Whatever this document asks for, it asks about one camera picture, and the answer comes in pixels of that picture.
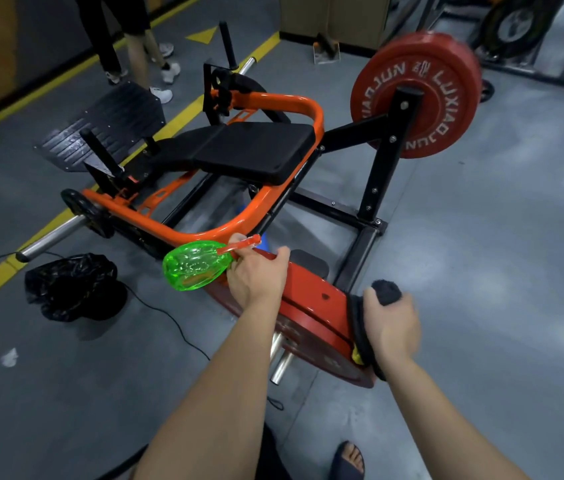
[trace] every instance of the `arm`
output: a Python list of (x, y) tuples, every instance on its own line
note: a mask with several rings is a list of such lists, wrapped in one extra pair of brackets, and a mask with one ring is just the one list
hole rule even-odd
[(469, 423), (411, 358), (420, 327), (410, 295), (389, 306), (364, 292), (364, 322), (382, 371), (433, 480), (529, 480)]
[(270, 261), (251, 249), (240, 251), (228, 278), (231, 293), (244, 309), (242, 316), (150, 443), (134, 480), (255, 476), (271, 339), (288, 266), (288, 249), (278, 253)]

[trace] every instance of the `person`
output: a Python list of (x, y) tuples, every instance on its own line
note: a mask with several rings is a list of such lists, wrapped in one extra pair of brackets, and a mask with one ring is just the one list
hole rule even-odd
[(176, 62), (168, 63), (165, 57), (173, 53), (172, 44), (158, 45), (153, 32), (144, 0), (75, 0), (77, 2), (82, 26), (86, 31), (93, 49), (100, 58), (102, 69), (110, 84), (118, 84), (126, 75), (122, 71), (118, 56), (113, 48), (113, 42), (102, 10), (102, 2), (122, 27), (128, 48), (128, 59), (131, 64), (135, 82), (142, 88), (149, 90), (154, 96), (166, 104), (173, 98), (170, 89), (160, 89), (149, 83), (149, 66), (146, 53), (151, 60), (158, 64), (162, 72), (162, 80), (166, 84), (173, 84), (176, 75), (180, 73), (180, 65)]
[[(244, 236), (234, 235), (231, 242), (240, 239)], [(270, 347), (289, 250), (280, 248), (274, 260), (252, 249), (237, 252), (228, 282), (242, 315), (149, 444), (134, 480), (290, 480), (279, 458), (270, 458), (274, 440), (264, 427)], [(372, 288), (365, 290), (364, 323), (433, 480), (529, 480), (462, 417), (413, 359), (421, 330), (411, 295), (382, 306)], [(343, 443), (329, 479), (363, 477), (361, 452), (354, 444)]]

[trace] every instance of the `brown cabinet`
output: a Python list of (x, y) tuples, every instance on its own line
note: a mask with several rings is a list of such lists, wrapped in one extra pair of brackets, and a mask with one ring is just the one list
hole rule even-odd
[(327, 31), (335, 40), (377, 49), (390, 0), (280, 0), (280, 30), (315, 37)]

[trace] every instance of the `black baseboard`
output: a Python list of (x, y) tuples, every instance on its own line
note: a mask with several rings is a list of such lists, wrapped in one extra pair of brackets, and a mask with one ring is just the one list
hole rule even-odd
[[(289, 42), (301, 43), (303, 45), (313, 45), (315, 37), (306, 35), (290, 34), (289, 32), (280, 31), (280, 39), (288, 40)], [(373, 48), (359, 47), (358, 45), (349, 45), (348, 43), (340, 43), (339, 51), (345, 54), (360, 55), (361, 57), (373, 57), (377, 50)]]
[[(189, 0), (173, 0), (173, 1), (170, 1), (166, 5), (161, 6), (158, 9), (152, 11), (151, 14), (150, 14), (150, 19), (155, 20), (159, 16), (164, 15), (167, 11), (174, 9), (175, 7), (177, 7), (178, 5), (181, 5), (182, 3), (186, 2), (186, 1), (189, 1)], [(113, 36), (112, 36), (113, 41), (117, 42), (117, 41), (121, 40), (123, 38), (123, 36), (124, 36), (124, 34), (122, 32), (117, 32), (117, 33), (113, 34)], [(54, 67), (49, 72), (42, 74), (41, 76), (35, 78), (34, 80), (26, 83), (21, 88), (16, 89), (11, 94), (9, 94), (9, 95), (3, 97), (2, 99), (0, 99), (0, 111), (7, 108), (11, 104), (14, 104), (15, 102), (19, 101), (20, 99), (28, 96), (33, 91), (36, 91), (37, 89), (41, 88), (45, 84), (51, 82), (56, 77), (62, 75), (64, 72), (67, 72), (70, 69), (78, 66), (79, 64), (82, 64), (83, 62), (90, 59), (94, 55), (95, 55), (94, 49), (90, 48), (88, 50), (85, 50), (84, 52), (79, 53), (78, 55), (70, 58), (66, 62), (58, 65), (57, 67)]]

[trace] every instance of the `green transparent water bottle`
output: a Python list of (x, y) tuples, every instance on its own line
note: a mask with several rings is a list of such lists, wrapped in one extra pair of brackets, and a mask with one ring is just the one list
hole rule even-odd
[(212, 282), (235, 259), (236, 249), (257, 246), (259, 234), (232, 244), (217, 241), (193, 241), (169, 252), (162, 261), (164, 276), (178, 291), (196, 290)]

